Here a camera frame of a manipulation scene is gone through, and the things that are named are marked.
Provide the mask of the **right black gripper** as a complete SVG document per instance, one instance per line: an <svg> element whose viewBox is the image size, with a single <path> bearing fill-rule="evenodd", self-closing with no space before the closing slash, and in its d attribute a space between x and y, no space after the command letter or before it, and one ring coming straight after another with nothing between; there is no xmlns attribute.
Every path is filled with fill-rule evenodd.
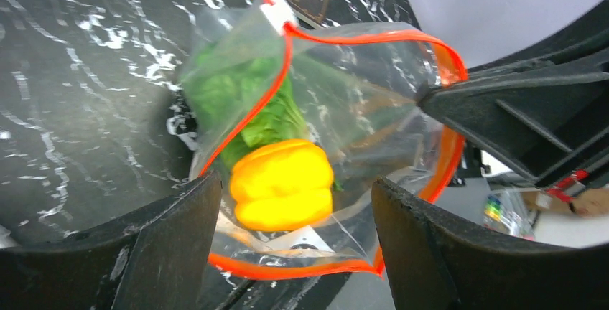
<svg viewBox="0 0 609 310"><path fill-rule="evenodd" d="M608 1L419 107L563 202L608 184Z"/></svg>

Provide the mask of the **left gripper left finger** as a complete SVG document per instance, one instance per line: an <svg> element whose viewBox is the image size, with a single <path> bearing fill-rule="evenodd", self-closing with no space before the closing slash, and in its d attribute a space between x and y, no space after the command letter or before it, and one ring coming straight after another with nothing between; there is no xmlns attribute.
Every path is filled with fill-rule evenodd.
<svg viewBox="0 0 609 310"><path fill-rule="evenodd" d="M222 195L208 172L179 194L53 243L1 251L3 309L194 309Z"/></svg>

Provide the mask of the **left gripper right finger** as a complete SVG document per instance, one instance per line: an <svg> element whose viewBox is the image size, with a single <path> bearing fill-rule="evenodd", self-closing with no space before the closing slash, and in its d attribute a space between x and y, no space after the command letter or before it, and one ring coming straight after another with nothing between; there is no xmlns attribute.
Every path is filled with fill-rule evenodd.
<svg viewBox="0 0 609 310"><path fill-rule="evenodd" d="M388 179L371 189L397 309L606 309L608 245L567 248L490 230Z"/></svg>

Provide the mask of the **orange bell pepper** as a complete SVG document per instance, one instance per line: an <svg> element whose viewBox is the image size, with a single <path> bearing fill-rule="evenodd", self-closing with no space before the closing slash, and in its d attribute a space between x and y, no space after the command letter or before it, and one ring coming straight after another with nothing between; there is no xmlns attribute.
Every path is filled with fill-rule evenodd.
<svg viewBox="0 0 609 310"><path fill-rule="evenodd" d="M327 154L303 139L263 146L231 170L237 221L249 230L296 230L333 213L334 173Z"/></svg>

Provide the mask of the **green lettuce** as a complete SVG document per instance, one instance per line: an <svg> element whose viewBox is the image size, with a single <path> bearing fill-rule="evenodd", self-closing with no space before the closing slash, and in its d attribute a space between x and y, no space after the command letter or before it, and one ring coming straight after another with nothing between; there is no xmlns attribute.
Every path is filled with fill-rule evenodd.
<svg viewBox="0 0 609 310"><path fill-rule="evenodd" d="M322 136L314 101L317 78L304 73L320 66L311 58L285 64L286 42L201 43L193 47L179 81L197 124L197 146L189 178L209 163L229 172L245 155L263 146L304 139L324 148L330 164L343 168L344 155Z"/></svg>

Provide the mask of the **clear zip top bag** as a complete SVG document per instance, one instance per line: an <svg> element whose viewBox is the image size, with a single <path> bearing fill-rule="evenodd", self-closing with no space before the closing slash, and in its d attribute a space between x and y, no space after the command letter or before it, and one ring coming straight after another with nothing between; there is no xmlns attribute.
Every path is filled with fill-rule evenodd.
<svg viewBox="0 0 609 310"><path fill-rule="evenodd" d="M419 105L467 78L407 23L305 29L286 0L203 9L179 80L199 129L190 177L220 178L210 264L268 281L381 275L373 183L405 176L439 197L465 140Z"/></svg>

